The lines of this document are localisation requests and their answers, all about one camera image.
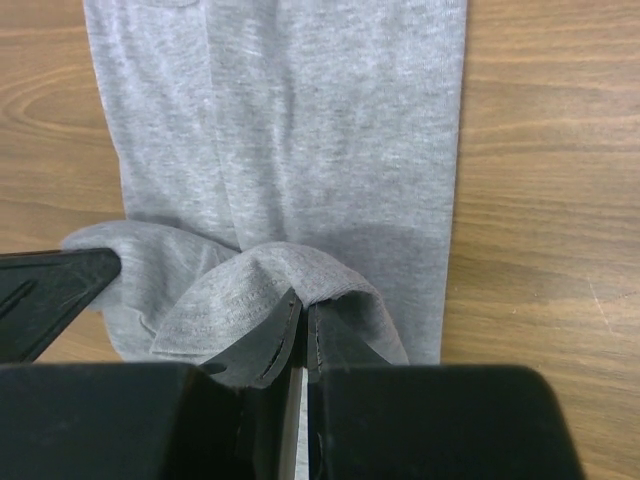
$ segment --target gray cloth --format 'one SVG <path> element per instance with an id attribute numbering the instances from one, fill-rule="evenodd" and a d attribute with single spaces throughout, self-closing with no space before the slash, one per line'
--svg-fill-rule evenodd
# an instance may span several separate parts
<path id="1" fill-rule="evenodd" d="M 85 0 L 128 221 L 65 247 L 123 258 L 94 305 L 116 349 L 199 361 L 293 285 L 343 297 L 386 358 L 437 362 L 465 9 Z"/>

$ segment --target wooden table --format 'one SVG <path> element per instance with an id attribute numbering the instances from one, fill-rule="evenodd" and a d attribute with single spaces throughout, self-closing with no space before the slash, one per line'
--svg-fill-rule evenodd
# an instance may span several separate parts
<path id="1" fill-rule="evenodd" d="M 523 363 L 640 478 L 640 2 L 470 5 L 445 362 Z M 122 217 L 80 2 L 0 6 L 0 252 Z M 83 315 L 44 361 L 115 360 Z"/>

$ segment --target wood grain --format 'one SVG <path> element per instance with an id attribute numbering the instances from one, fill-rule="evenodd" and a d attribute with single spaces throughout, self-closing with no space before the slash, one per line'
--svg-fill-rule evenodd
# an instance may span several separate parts
<path id="1" fill-rule="evenodd" d="M 639 52 L 636 0 L 470 5 L 443 359 L 541 371 L 602 480 L 640 478 Z M 0 252 L 121 218 L 80 2 L 2 2 L 0 59 Z M 116 358 L 89 314 L 43 355 Z"/>

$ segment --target wooden surface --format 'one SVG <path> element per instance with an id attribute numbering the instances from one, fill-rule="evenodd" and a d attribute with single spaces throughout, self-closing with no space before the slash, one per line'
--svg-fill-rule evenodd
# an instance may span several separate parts
<path id="1" fill-rule="evenodd" d="M 640 2 L 482 0 L 443 359 L 523 363 L 592 479 L 640 478 Z M 0 4 L 0 252 L 120 218 L 79 1 Z M 46 361 L 117 357 L 84 315 Z"/>

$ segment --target scratch on wood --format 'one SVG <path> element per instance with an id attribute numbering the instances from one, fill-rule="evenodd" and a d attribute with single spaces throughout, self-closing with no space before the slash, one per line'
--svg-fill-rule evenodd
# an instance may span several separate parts
<path id="1" fill-rule="evenodd" d="M 607 324 L 607 328 L 609 329 L 609 333 L 613 334 L 613 330 L 611 330 L 611 325 L 609 324 L 609 319 L 605 315 L 604 310 L 602 309 L 602 305 L 600 305 L 600 300 L 598 300 L 596 292 L 593 289 L 593 284 L 591 283 L 591 279 L 589 279 L 589 277 L 587 277 L 587 282 L 589 282 L 589 289 L 591 290 L 591 295 L 593 295 L 593 300 L 596 302 L 596 305 L 598 306 L 598 310 L 600 310 L 600 314 L 602 315 L 602 319 L 604 320 L 604 323 Z"/>

